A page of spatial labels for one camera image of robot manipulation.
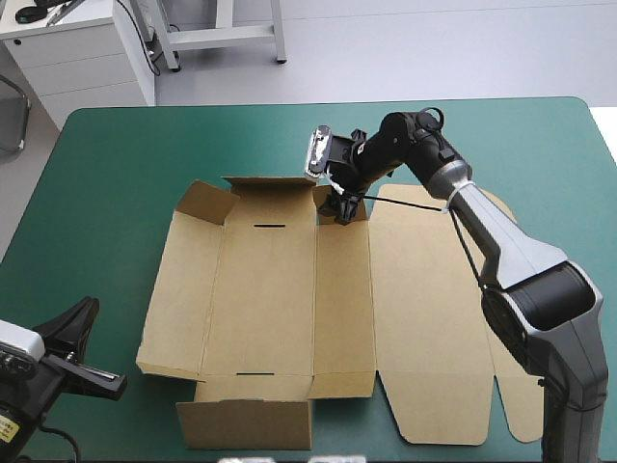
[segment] gray floor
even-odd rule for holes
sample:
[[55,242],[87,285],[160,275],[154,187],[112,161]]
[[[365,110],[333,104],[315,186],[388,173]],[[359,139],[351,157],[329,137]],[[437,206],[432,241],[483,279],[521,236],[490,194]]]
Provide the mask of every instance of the gray floor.
[[[167,3],[182,29],[202,27],[213,14],[208,1]],[[286,65],[273,63],[270,45],[185,52],[182,72],[163,69],[158,78],[159,104],[574,95],[590,106],[617,106],[617,0],[282,0],[282,6]],[[236,24],[269,15],[269,0],[236,0]],[[25,84],[1,45],[0,72]],[[0,165],[0,259],[58,136],[28,92],[35,106],[27,148]],[[606,111],[609,131],[617,118]]]

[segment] green table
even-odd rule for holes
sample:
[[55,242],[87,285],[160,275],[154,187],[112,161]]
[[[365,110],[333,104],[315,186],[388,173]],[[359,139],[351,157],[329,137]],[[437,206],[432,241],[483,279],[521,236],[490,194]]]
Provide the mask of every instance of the green table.
[[[297,176],[311,131],[374,132],[390,111],[439,105],[445,134],[531,235],[567,250],[605,296],[604,342],[617,368],[617,171],[586,105],[574,98],[492,99],[225,107],[81,110],[74,113],[0,265],[0,316],[31,326],[83,295],[101,313],[88,363],[123,371],[120,402],[62,396],[49,425],[74,434],[86,459],[213,460],[306,451],[184,448],[174,403],[193,384],[144,376],[135,366],[148,300],[176,201],[194,178],[226,186],[232,176]],[[392,180],[415,181],[405,169]],[[314,406],[313,454],[361,453],[373,460],[538,460],[507,430],[495,389],[491,429],[480,447],[413,446],[398,435],[379,385],[372,399]],[[601,457],[617,460],[617,386],[606,404]],[[66,458],[67,444],[37,435],[36,458]]]

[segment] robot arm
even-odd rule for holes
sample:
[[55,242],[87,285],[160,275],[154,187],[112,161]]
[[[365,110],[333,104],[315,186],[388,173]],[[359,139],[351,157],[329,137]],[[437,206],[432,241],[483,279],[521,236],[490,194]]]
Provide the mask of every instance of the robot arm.
[[348,224],[370,185],[402,164],[446,200],[485,257],[477,278],[489,325],[527,373],[545,377],[543,461],[595,463],[608,380],[603,297],[562,250],[527,236],[475,186],[442,127],[437,108],[388,114],[368,140],[319,126],[305,169],[333,187],[319,212]]
[[0,462],[15,461],[37,428],[74,445],[43,425],[61,393],[121,397],[125,376],[82,365],[97,313],[98,300],[86,297],[33,330],[0,320]]

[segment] white cabinet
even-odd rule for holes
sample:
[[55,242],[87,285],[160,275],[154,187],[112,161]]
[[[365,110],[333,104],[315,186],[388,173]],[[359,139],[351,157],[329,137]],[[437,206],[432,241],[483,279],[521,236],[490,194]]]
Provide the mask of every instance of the white cabinet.
[[32,4],[7,0],[0,40],[59,128],[80,108],[155,104],[140,38],[116,0],[86,0],[51,27],[45,27],[47,19],[17,24],[14,13]]

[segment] unfolded cardboard box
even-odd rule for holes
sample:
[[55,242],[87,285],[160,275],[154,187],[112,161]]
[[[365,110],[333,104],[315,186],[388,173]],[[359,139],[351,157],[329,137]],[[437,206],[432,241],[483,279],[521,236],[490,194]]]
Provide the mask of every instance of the unfolded cardboard box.
[[228,181],[179,202],[137,356],[197,382],[177,404],[188,447],[309,449],[310,400],[370,397],[377,369],[411,443],[484,442],[495,376],[513,435],[540,437],[542,390],[486,326],[446,214],[376,204],[342,227],[317,217],[328,187]]

